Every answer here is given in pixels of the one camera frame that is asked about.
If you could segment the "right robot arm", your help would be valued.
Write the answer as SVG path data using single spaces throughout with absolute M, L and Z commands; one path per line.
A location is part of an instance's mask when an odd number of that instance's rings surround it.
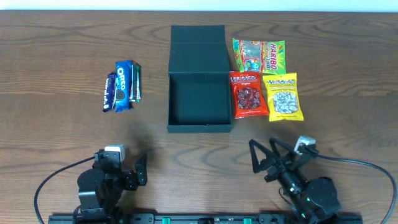
M 300 221 L 321 223 L 334 217 L 341 205 L 333 181 L 326 177 L 309 180 L 300 168 L 316 158 L 316 140 L 300 136 L 294 146 L 270 138 L 270 148 L 249 141 L 254 173 L 266 171 L 266 182 L 278 181 Z

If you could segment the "Haribo worms gummy bag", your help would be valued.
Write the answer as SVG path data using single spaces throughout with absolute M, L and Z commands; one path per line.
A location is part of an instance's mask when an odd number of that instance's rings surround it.
M 271 75 L 286 74 L 285 41 L 233 39 L 233 50 L 240 72 Z

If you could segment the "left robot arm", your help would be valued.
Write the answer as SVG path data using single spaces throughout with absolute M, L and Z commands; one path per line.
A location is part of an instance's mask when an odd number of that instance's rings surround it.
M 129 223 L 130 216 L 118 206 L 125 190 L 135 191 L 147 183 L 147 154 L 134 164 L 133 170 L 122 170 L 123 149 L 100 149 L 94 154 L 92 168 L 77 180 L 80 206 L 73 212 L 73 223 Z

